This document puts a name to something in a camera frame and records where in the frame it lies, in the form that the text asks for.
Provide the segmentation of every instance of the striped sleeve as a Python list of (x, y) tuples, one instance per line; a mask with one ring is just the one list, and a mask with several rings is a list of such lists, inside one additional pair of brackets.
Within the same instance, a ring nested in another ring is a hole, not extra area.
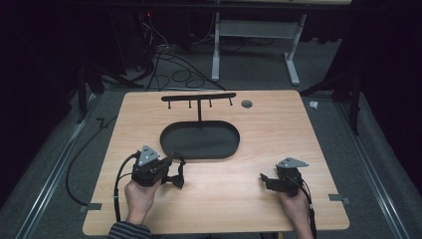
[(126, 221), (116, 222), (109, 230), (110, 239), (150, 239), (151, 232), (144, 225), (135, 225)]

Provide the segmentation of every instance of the wooden table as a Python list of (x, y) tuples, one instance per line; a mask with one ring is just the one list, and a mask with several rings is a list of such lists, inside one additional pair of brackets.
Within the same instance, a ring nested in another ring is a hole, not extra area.
[[(240, 91), (228, 100), (202, 103), (203, 120), (224, 120), (240, 133), (238, 150), (223, 159), (190, 159), (184, 166), (185, 184), (176, 189), (164, 184), (155, 196), (145, 225), (154, 234), (270, 232), (293, 230), (274, 191), (267, 190), (260, 173), (277, 178), (275, 164), (288, 156), (308, 162), (300, 168), (308, 183), (316, 210), (318, 230), (346, 229), (343, 205), (330, 201), (337, 194), (302, 99), (296, 91)], [(176, 121), (197, 120), (196, 105), (174, 102), (171, 109), (163, 96), (210, 94), (204, 92), (129, 93), (125, 96), (105, 156), (92, 203), (101, 210), (88, 212), (84, 233), (107, 235), (115, 222), (112, 190), (122, 162), (144, 144), (162, 153), (161, 132)], [(253, 106), (243, 108), (249, 100)], [(125, 172), (131, 172), (134, 160)], [(168, 175), (177, 174), (174, 161)], [(121, 218), (127, 215), (123, 187), (119, 184)]]

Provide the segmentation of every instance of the aluminum rail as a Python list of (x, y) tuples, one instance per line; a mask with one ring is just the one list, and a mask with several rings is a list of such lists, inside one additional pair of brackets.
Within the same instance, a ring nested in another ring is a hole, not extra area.
[(96, 97), (94, 94), (90, 97), (90, 110), (88, 111), (86, 118), (83, 119), (80, 123), (78, 123), (72, 132), (72, 135), (69, 137), (66, 145), (62, 149), (59, 158), (52, 169), (46, 183), (44, 184), (43, 188), (41, 189), (34, 205), (31, 208), (31, 211), (28, 213), (24, 223), (21, 225), (19, 232), (16, 235), (16, 239), (21, 238), (31, 238), (32, 234), (34, 233), (37, 225), (44, 214), (44, 211), (47, 208), (47, 205), (50, 202), (56, 188), (62, 178), (63, 174), (67, 169), (67, 165), (71, 160), (71, 153), (75, 147), (75, 144), (78, 140), (79, 135), (81, 134), (87, 119), (91, 115), (91, 112), (97, 105), (100, 97)]
[(363, 143), (360, 141), (358, 135), (353, 132), (350, 125), (348, 124), (348, 115), (347, 109), (343, 104), (334, 104), (335, 108), (337, 109), (338, 114), (343, 120), (345, 127), (350, 134), (351, 139), (354, 142), (354, 145), (359, 153), (360, 156), (360, 163), (362, 165), (363, 172), (369, 182), (369, 186), (372, 188), (373, 193), (378, 201), (378, 204), (387, 220), (387, 223), (391, 229), (395, 238), (402, 239), (402, 238), (409, 238), (409, 234), (407, 233), (406, 228), (403, 225), (400, 216), (397, 213), (395, 205), (391, 200), (390, 196), (388, 195), (387, 190), (385, 189), (384, 185), (381, 182), (378, 174), (376, 173), (375, 167), (372, 165), (372, 162), (366, 153), (366, 150), (363, 146)]

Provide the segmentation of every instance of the hand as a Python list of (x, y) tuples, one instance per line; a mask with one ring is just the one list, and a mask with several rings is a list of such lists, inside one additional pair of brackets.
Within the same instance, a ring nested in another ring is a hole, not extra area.
[(124, 187), (124, 194), (126, 195), (126, 202), (129, 208), (127, 215), (127, 222), (140, 225), (146, 218), (146, 214), (151, 209), (154, 203), (155, 191), (161, 185), (161, 180), (158, 180), (151, 187), (143, 187), (131, 180)]
[(310, 226), (308, 199), (299, 189), (298, 195), (290, 197), (286, 192), (277, 192), (286, 216), (291, 221), (298, 239), (314, 238)]

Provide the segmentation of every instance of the metal bracket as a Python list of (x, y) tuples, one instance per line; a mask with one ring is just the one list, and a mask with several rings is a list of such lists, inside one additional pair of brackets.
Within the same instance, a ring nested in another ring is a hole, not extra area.
[(102, 203), (90, 203), (88, 206), (81, 206), (80, 212), (87, 212), (87, 211), (100, 211), (102, 210)]
[(286, 159), (276, 164), (276, 167), (282, 167), (282, 168), (296, 168), (296, 167), (305, 167), (305, 166), (309, 166), (309, 164), (307, 162), (302, 162), (292, 157), (286, 157)]
[(142, 166), (158, 158), (159, 158), (158, 152), (150, 148), (148, 145), (144, 145), (142, 147), (142, 152), (140, 153), (140, 159), (137, 165)]
[(343, 205), (350, 205), (351, 201), (348, 197), (343, 197), (341, 194), (329, 194), (330, 201), (341, 201)]

